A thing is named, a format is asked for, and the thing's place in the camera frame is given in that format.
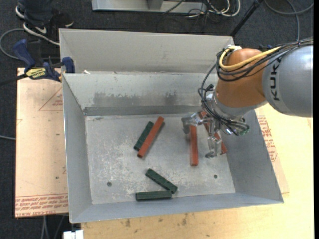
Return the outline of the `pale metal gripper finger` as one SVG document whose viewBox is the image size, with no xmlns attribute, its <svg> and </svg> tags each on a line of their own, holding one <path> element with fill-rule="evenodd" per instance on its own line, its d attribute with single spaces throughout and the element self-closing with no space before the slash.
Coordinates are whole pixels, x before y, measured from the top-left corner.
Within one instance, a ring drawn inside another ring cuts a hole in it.
<svg viewBox="0 0 319 239">
<path fill-rule="evenodd" d="M 191 126 L 197 127 L 200 124 L 199 113 L 193 113 L 193 114 L 189 114 L 185 117 L 182 117 L 181 121 L 182 121 L 182 125 L 183 125 L 183 132 L 185 134 L 189 134 Z"/>
<path fill-rule="evenodd" d="M 207 142 L 209 151 L 205 154 L 206 158 L 213 158 L 222 154 L 222 139 L 218 133 L 210 133 Z"/>
</svg>

